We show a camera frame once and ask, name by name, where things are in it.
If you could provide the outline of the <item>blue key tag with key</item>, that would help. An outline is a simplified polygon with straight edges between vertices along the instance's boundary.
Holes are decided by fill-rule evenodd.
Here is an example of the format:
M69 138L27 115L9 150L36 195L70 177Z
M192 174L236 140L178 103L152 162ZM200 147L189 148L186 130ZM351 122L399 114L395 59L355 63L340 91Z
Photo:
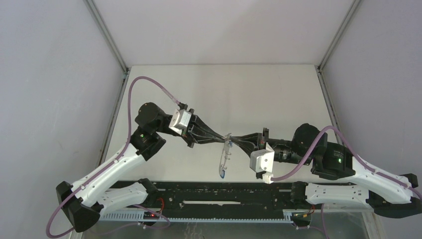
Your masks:
M225 174L226 174L226 171L224 169L219 171L219 176L221 179L225 178Z

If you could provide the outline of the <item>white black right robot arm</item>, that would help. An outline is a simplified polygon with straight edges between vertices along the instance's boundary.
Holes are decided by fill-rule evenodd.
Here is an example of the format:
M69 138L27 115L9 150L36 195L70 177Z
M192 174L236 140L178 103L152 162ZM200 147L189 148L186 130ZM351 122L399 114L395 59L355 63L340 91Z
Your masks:
M289 200L295 208L306 204L352 206L372 209L375 214L392 219L422 212L421 197L415 192L416 175L382 170L348 147L329 142L326 132L308 123L296 129L292 140L272 139L266 128L261 133L232 136L230 140L250 157L250 168L264 183L284 180L273 175L275 162L294 164L293 173L309 165L313 175L329 181L294 182Z

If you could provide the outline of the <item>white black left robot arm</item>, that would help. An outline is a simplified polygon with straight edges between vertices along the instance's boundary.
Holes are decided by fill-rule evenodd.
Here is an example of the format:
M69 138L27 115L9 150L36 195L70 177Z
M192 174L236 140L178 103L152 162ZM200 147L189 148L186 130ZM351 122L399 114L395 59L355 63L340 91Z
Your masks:
M80 233L95 225L101 216L132 205L152 207L158 189L147 178L112 190L125 173L150 160L166 143L160 134L180 137L189 147L195 144L224 143L222 136L206 125L193 110L180 108L170 115L155 103L143 104L135 118L138 127L129 134L125 145L105 163L84 178L56 187L62 211L73 229Z

